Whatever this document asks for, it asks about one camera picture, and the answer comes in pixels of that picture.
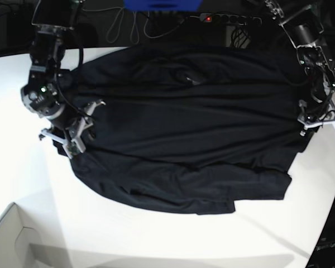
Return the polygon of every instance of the black garment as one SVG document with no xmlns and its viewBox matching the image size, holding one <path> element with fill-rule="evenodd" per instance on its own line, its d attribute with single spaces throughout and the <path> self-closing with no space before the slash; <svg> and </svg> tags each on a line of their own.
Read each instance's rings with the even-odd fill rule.
<svg viewBox="0 0 335 268">
<path fill-rule="evenodd" d="M 71 161 L 92 190 L 172 213 L 235 211 L 240 199 L 283 199 L 309 139 L 295 55 L 195 45 L 136 46 L 86 63 L 71 89 L 95 111 L 97 139 Z"/>
</svg>

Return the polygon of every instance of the white table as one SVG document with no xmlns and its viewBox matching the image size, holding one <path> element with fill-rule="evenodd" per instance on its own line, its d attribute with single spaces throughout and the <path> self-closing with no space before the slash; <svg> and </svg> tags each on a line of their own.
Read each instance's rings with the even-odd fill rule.
<svg viewBox="0 0 335 268">
<path fill-rule="evenodd" d="M 85 61 L 115 50 L 86 49 Z M 17 81 L 14 86 L 2 78 L 0 90 L 17 99 L 18 89 L 27 82 L 28 55 L 0 59 L 0 65 L 3 62 L 6 68 L 0 66 L 0 72 L 5 71 L 7 78 L 16 75 Z M 67 51 L 63 68 L 74 68 L 77 62 L 78 52 Z M 32 141 L 42 120 L 24 113 L 20 105 L 15 107 L 20 109 L 17 125 L 27 118 L 31 123 L 31 128 L 21 128 L 30 136 L 24 138 L 25 147 L 40 148 L 37 157 L 31 155 L 25 163 L 37 165 L 41 157 L 46 167 L 30 179 L 16 178 L 22 181 L 23 192 L 30 181 L 42 183 L 14 200 L 21 207 L 24 226 L 35 228 L 46 251 L 59 256 L 52 258 L 56 267 L 71 262 L 74 268 L 305 268 L 335 196 L 335 131 L 331 126 L 320 129 L 306 152 L 296 157 L 285 200 L 238 201 L 233 214 L 179 215 L 132 208 L 91 191 L 49 140 Z"/>
</svg>

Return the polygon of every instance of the white cable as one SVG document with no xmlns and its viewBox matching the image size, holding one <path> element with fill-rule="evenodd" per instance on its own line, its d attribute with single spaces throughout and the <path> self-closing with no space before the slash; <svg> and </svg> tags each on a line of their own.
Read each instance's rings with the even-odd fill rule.
<svg viewBox="0 0 335 268">
<path fill-rule="evenodd" d="M 85 12 L 102 12 L 102 11 L 110 11 L 110 10 L 114 10 L 114 9 L 118 9 L 119 11 L 118 11 L 111 27 L 108 29 L 107 34 L 106 34 L 106 41 L 110 44 L 115 43 L 120 36 L 122 23 L 123 23 L 123 19 L 124 19 L 124 11 L 126 10 L 126 8 L 125 7 L 110 7 L 110 8 L 104 8 L 104 9 L 84 9 L 84 8 L 82 9 L 82 11 L 85 11 Z M 118 23 L 117 36 L 113 40 L 110 40 L 109 36 L 111 35 L 111 32 L 113 31 L 114 27 L 116 26 L 116 23 L 119 19 L 119 16 L 121 16 L 121 18 L 120 18 L 119 23 Z M 137 12 L 133 12 L 133 16 L 134 16 L 134 18 L 133 18 L 134 23 L 133 23 L 133 26 L 132 26 L 132 30 L 130 32 L 130 41 L 134 45 L 137 45 L 140 42 L 140 34 L 139 34 L 139 29 L 138 29 L 138 24 L 137 24 Z M 174 29 L 170 30 L 169 32 L 166 32 L 166 33 L 164 33 L 162 35 L 158 35 L 158 36 L 150 36 L 150 35 L 147 34 L 146 26 L 147 26 L 148 22 L 149 22 L 149 19 L 147 18 L 146 22 L 145 22 L 145 25 L 144 25 L 144 35 L 147 38 L 150 38 L 150 39 L 158 39 L 158 38 L 169 35 L 172 32 L 176 31 L 185 22 L 185 20 L 180 25 L 177 25 Z M 137 41 L 136 42 L 133 41 L 134 32 L 136 32 L 136 35 L 137 35 Z"/>
<path fill-rule="evenodd" d="M 144 25 L 144 35 L 147 37 L 147 38 L 150 38 L 150 39 L 158 39 L 158 38 L 161 38 L 161 37 L 163 37 L 163 36 L 166 36 L 166 35 L 169 35 L 169 34 L 171 34 L 172 32 L 174 32 L 174 31 L 176 31 L 184 22 L 185 22 L 185 20 L 182 22 L 182 23 L 180 23 L 179 25 L 177 25 L 175 28 L 173 28 L 171 31 L 168 31 L 168 32 L 166 32 L 166 33 L 164 33 L 164 34 L 162 34 L 162 35 L 158 35 L 158 36 L 150 36 L 150 35 L 148 35 L 147 33 L 146 33 L 146 26 L 147 26 L 147 23 L 149 22 L 149 19 L 147 18 L 146 19 L 146 22 L 145 22 L 145 25 Z"/>
<path fill-rule="evenodd" d="M 102 11 L 110 11 L 110 10 L 114 10 L 114 9 L 118 9 L 118 13 L 116 15 L 116 17 L 114 18 L 114 21 L 112 23 L 112 25 L 110 26 L 110 28 L 108 29 L 107 33 L 106 33 L 106 41 L 109 43 L 109 44 L 113 44 L 115 43 L 120 34 L 121 34 L 121 29 L 122 29 L 122 24 L 123 24 L 123 19 L 124 19 L 124 11 L 126 10 L 125 7 L 110 7 L 110 8 L 104 8 L 104 9 L 82 9 L 83 11 L 85 12 L 102 12 Z M 131 33 L 130 33 L 130 41 L 134 44 L 134 45 L 137 45 L 139 44 L 140 42 L 140 35 L 139 35 L 139 30 L 138 30 L 138 25 L 137 25 L 137 12 L 133 12 L 133 26 L 132 26 L 132 30 L 131 30 Z M 109 39 L 114 27 L 116 26 L 116 23 L 117 21 L 119 20 L 119 23 L 118 23 L 118 32 L 117 32 L 117 35 L 115 36 L 115 38 L 113 39 Z M 137 40 L 134 41 L 133 40 L 133 35 L 134 35 L 134 32 L 136 32 L 136 35 L 137 35 Z"/>
</svg>

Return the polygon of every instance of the cable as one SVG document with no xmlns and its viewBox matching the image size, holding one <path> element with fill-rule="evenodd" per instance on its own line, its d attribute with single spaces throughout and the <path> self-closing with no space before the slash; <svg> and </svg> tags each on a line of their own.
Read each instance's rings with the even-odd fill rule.
<svg viewBox="0 0 335 268">
<path fill-rule="evenodd" d="M 275 65 L 276 65 L 276 68 L 277 68 L 278 73 L 279 73 L 279 74 L 285 79 L 285 81 L 286 81 L 289 85 L 291 85 L 292 87 L 302 87 L 302 86 L 304 86 L 304 85 L 306 85 L 306 84 L 309 83 L 308 78 L 306 78 L 306 80 L 304 80 L 304 81 L 302 81 L 302 82 L 300 82 L 300 83 L 295 83 L 295 82 L 291 81 L 291 80 L 290 80 L 288 77 L 286 77 L 286 75 L 283 73 L 283 71 L 281 70 L 280 65 L 278 64 L 278 61 L 277 61 L 276 59 L 274 59 L 274 63 L 275 63 Z"/>
<path fill-rule="evenodd" d="M 230 45 L 230 47 L 241 48 L 248 39 L 250 39 L 250 36 L 241 27 L 238 26 L 231 33 L 231 45 Z"/>
<path fill-rule="evenodd" d="M 81 41 L 79 35 L 74 30 L 69 30 L 69 32 L 73 36 L 74 41 L 76 43 L 76 46 L 79 49 L 79 61 L 78 61 L 78 67 L 77 67 L 77 73 L 76 73 L 76 79 L 79 82 L 79 78 L 80 78 L 80 75 L 82 73 L 82 67 L 83 67 L 84 48 L 83 48 L 83 44 L 82 44 L 82 41 Z M 56 82 L 57 90 L 60 93 L 60 95 L 62 96 L 62 99 L 64 100 L 64 102 L 66 104 L 68 104 L 69 106 L 71 106 L 72 109 L 75 110 L 78 114 L 80 114 L 81 116 L 83 116 L 84 119 L 86 117 L 92 118 L 90 115 L 88 115 L 87 113 L 85 113 L 84 111 L 82 111 L 81 109 L 79 109 L 77 106 L 75 106 L 72 102 L 70 102 L 66 98 L 66 96 L 63 94 L 63 92 L 61 90 L 60 80 L 59 80 L 59 72 L 60 72 L 60 67 L 57 66 L 57 69 L 56 69 L 56 72 L 55 72 L 55 75 L 54 75 L 54 79 L 55 79 L 55 82 Z"/>
<path fill-rule="evenodd" d="M 115 10 L 115 9 L 118 9 L 119 11 L 118 11 L 116 17 L 114 18 L 114 21 L 113 21 L 112 25 L 110 26 L 110 28 L 108 29 L 108 31 L 106 33 L 106 41 L 109 44 L 115 43 L 118 40 L 118 38 L 121 34 L 121 29 L 122 29 L 122 24 L 123 24 L 123 19 L 124 19 L 126 8 L 125 7 L 110 7 L 110 8 L 104 8 L 104 9 L 84 9 L 84 8 L 82 9 L 82 11 L 85 11 L 85 12 L 104 12 L 104 11 L 110 11 L 110 10 Z M 132 30 L 130 32 L 130 41 L 134 45 L 137 45 L 140 42 L 140 35 L 139 35 L 138 24 L 137 24 L 137 12 L 133 12 L 133 16 L 134 16 L 134 18 L 133 18 Z M 115 28 L 117 22 L 118 22 L 117 35 L 113 39 L 110 39 L 109 37 L 110 37 L 113 29 Z M 133 39 L 134 32 L 136 32 L 136 36 L 137 36 L 136 41 L 134 41 L 134 39 Z"/>
<path fill-rule="evenodd" d="M 149 38 L 149 39 L 158 39 L 158 38 L 161 38 L 161 37 L 164 37 L 164 36 L 166 36 L 166 35 L 169 35 L 169 34 L 171 34 L 172 32 L 174 32 L 174 31 L 176 31 L 184 22 L 185 22 L 185 19 L 184 19 L 184 21 L 182 22 L 182 23 L 180 23 L 179 25 L 177 25 L 175 28 L 173 28 L 172 30 L 170 30 L 170 31 L 168 31 L 168 32 L 166 32 L 166 33 L 164 33 L 164 34 L 162 34 L 162 35 L 157 35 L 157 36 L 150 36 L 150 35 L 148 35 L 147 34 L 147 32 L 146 32 L 146 26 L 147 26 L 147 23 L 149 22 L 149 20 L 147 19 L 146 20 L 146 22 L 145 22 L 145 25 L 144 25 L 144 35 L 147 37 L 147 38 Z"/>
<path fill-rule="evenodd" d="M 331 114 L 331 113 L 334 113 L 335 114 L 335 110 L 330 110 L 329 112 L 327 112 L 326 114 L 325 114 L 325 116 L 321 119 L 321 121 L 325 121 L 326 120 L 326 118 L 329 116 L 329 114 Z"/>
<path fill-rule="evenodd" d="M 5 13 L 3 13 L 3 14 L 0 14 L 0 17 L 2 17 L 2 16 L 8 15 L 8 14 L 11 14 L 11 13 L 14 12 L 14 10 L 12 9 L 11 6 L 18 6 L 18 7 L 21 7 L 22 5 L 21 5 L 21 4 L 18 4 L 18 3 L 2 3 L 2 2 L 0 2 L 0 6 L 6 6 L 6 7 L 8 7 L 8 8 L 10 9 L 10 11 L 5 12 Z"/>
</svg>

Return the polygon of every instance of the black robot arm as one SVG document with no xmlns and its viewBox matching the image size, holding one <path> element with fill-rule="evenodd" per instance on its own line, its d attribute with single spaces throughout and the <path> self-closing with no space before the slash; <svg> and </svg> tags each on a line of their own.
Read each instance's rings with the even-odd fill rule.
<svg viewBox="0 0 335 268">
<path fill-rule="evenodd" d="M 92 114 L 101 100 L 80 109 L 61 89 L 61 61 L 65 55 L 64 39 L 73 35 L 74 25 L 84 1 L 41 0 L 32 24 L 37 27 L 30 50 L 32 65 L 28 83 L 21 89 L 21 98 L 31 112 L 48 119 L 52 127 L 42 130 L 40 138 L 49 137 L 60 143 L 68 157 L 86 150 L 81 135 L 93 127 Z M 79 69 L 83 64 L 83 47 L 79 46 Z"/>
<path fill-rule="evenodd" d="M 335 92 L 335 61 L 323 36 L 323 25 L 312 11 L 314 2 L 317 1 L 265 0 L 273 19 L 283 28 L 296 49 L 305 72 L 309 75 L 316 71 L 322 76 L 322 88 L 316 85 L 311 91 L 314 100 L 320 103 L 320 111 L 311 113 L 305 101 L 299 102 L 301 113 L 298 120 L 304 125 L 301 135 L 322 125 L 333 125 L 335 128 L 335 105 L 332 101 Z"/>
</svg>

